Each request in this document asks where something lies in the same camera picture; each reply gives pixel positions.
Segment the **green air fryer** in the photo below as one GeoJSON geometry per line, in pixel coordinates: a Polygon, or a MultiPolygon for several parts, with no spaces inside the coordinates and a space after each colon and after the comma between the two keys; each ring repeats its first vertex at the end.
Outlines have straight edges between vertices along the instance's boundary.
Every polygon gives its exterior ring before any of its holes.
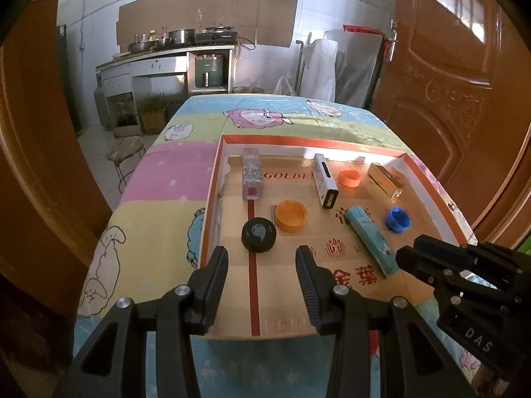
{"type": "Polygon", "coordinates": [[[198,87],[224,85],[224,55],[207,54],[195,58],[195,84],[198,87]]]}

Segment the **grey gas cylinder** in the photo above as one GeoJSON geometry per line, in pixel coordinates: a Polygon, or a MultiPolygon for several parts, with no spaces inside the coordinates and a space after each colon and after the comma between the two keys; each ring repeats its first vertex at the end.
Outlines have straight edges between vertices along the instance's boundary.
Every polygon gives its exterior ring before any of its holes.
{"type": "Polygon", "coordinates": [[[109,113],[106,99],[105,99],[105,89],[103,87],[103,81],[101,78],[101,74],[97,73],[95,75],[95,79],[96,79],[96,88],[94,91],[94,98],[95,98],[95,107],[98,113],[100,124],[106,130],[112,130],[113,123],[112,123],[111,115],[109,113]]]}

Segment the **orange bottle cap in tray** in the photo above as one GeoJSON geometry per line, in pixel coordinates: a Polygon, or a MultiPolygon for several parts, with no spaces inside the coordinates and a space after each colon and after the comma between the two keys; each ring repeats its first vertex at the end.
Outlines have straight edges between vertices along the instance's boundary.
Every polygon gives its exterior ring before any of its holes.
{"type": "Polygon", "coordinates": [[[338,175],[338,183],[347,188],[356,188],[361,181],[361,175],[356,169],[341,170],[338,175]]]}

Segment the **brown wooden door left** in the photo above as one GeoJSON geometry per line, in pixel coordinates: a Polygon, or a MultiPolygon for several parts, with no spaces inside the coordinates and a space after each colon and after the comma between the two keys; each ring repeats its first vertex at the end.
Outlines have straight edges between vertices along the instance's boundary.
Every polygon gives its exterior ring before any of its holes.
{"type": "Polygon", "coordinates": [[[1,274],[73,320],[112,212],[69,116],[57,14],[30,2],[1,46],[1,274]]]}

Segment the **gold rectangular box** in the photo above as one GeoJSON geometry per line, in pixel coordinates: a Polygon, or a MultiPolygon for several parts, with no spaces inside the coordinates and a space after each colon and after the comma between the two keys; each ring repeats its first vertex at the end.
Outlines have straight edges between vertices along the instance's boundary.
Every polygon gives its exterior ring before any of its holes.
{"type": "Polygon", "coordinates": [[[390,199],[395,199],[402,195],[403,185],[384,166],[372,163],[368,168],[367,174],[390,199]]]}

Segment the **steel cooking pot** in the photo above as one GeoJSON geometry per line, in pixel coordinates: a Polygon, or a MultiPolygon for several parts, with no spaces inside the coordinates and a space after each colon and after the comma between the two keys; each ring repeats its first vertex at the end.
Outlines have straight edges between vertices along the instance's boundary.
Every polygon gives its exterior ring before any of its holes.
{"type": "Polygon", "coordinates": [[[189,47],[195,44],[195,29],[178,29],[167,33],[170,46],[189,47]]]}

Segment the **light orange bottle cap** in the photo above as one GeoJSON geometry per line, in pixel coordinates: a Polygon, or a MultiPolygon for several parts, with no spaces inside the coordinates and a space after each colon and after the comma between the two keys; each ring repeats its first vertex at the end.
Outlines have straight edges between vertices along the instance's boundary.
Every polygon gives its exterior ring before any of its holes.
{"type": "Polygon", "coordinates": [[[275,222],[287,233],[298,233],[305,226],[308,211],[296,200],[283,200],[275,209],[275,222]]]}

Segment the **small metal stool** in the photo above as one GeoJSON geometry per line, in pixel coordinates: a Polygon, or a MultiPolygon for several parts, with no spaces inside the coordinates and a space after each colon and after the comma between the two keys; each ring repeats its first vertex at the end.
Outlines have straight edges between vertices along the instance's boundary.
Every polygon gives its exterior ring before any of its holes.
{"type": "Polygon", "coordinates": [[[123,193],[123,188],[127,185],[126,178],[132,173],[132,171],[124,173],[121,165],[124,161],[133,158],[133,156],[138,155],[142,157],[145,153],[146,147],[141,137],[134,136],[119,138],[114,146],[105,154],[105,158],[114,165],[114,169],[118,175],[118,190],[120,193],[123,193]]]}

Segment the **blue bottle cap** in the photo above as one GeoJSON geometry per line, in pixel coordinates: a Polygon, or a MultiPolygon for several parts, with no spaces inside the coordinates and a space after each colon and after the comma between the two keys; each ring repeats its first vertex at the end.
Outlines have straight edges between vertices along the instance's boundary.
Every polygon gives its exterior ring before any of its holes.
{"type": "Polygon", "coordinates": [[[385,222],[394,233],[403,233],[411,226],[409,214],[400,207],[393,207],[386,215],[385,222]]]}

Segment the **light blue tube box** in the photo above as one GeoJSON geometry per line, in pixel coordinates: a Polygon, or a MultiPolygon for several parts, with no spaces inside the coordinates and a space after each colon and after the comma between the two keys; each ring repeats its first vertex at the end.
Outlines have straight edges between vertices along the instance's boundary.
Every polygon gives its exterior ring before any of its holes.
{"type": "Polygon", "coordinates": [[[386,278],[399,271],[395,252],[362,207],[349,208],[345,212],[345,220],[357,233],[386,278]]]}

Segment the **brown wooden door right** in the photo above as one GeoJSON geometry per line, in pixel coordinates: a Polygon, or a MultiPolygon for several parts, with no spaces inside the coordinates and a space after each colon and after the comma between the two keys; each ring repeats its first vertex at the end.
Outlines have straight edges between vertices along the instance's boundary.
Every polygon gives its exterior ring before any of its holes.
{"type": "Polygon", "coordinates": [[[481,240],[530,231],[530,52],[496,0],[395,0],[373,112],[481,240]]]}

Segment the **shallow orange cardboard tray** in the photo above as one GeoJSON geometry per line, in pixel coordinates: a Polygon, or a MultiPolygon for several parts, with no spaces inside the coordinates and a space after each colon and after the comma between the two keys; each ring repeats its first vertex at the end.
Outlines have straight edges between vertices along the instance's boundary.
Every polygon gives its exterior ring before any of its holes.
{"type": "Polygon", "coordinates": [[[383,147],[316,138],[263,135],[224,135],[220,138],[204,214],[199,263],[205,266],[221,245],[229,255],[229,272],[214,325],[214,340],[269,340],[313,333],[297,279],[294,256],[306,245],[317,264],[331,270],[336,283],[365,297],[386,300],[404,296],[413,304],[432,297],[432,289],[411,274],[386,278],[376,260],[345,220],[345,212],[360,206],[392,247],[413,243],[420,234],[458,245],[475,236],[460,210],[443,193],[415,156],[383,147]],[[242,154],[256,148],[260,155],[263,196],[242,198],[242,154]],[[332,209],[323,209],[312,176],[313,158],[323,154],[339,196],[332,209]],[[403,185],[402,195],[390,199],[367,174],[370,164],[384,166],[403,185]],[[338,183],[341,170],[356,169],[358,187],[338,183]],[[308,211],[298,233],[279,231],[268,252],[248,252],[241,242],[243,225],[251,218],[274,219],[276,206],[296,200],[308,211]],[[393,207],[404,209],[411,226],[394,233],[385,218],[393,207]]]}

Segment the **cardboard sheet on wall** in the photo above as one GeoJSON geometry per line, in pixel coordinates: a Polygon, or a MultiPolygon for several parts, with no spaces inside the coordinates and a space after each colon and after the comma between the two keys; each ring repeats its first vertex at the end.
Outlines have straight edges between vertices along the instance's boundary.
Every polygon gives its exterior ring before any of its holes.
{"type": "Polygon", "coordinates": [[[298,0],[137,0],[119,8],[116,42],[120,49],[136,38],[179,29],[233,28],[258,45],[288,48],[298,0]]]}

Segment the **white cloth covered object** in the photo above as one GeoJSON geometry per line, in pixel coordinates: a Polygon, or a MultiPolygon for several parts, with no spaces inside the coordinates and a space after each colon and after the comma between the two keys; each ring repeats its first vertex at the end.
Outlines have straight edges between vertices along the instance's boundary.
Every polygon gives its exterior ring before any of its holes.
{"type": "Polygon", "coordinates": [[[384,38],[331,30],[302,52],[298,95],[366,109],[383,64],[384,38]]]}

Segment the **black round cap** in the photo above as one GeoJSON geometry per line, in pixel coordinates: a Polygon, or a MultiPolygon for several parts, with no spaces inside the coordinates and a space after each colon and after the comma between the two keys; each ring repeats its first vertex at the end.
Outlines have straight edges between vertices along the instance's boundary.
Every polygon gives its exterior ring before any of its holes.
{"type": "Polygon", "coordinates": [[[251,218],[242,227],[241,242],[248,252],[268,252],[275,241],[276,227],[267,218],[251,218]]]}

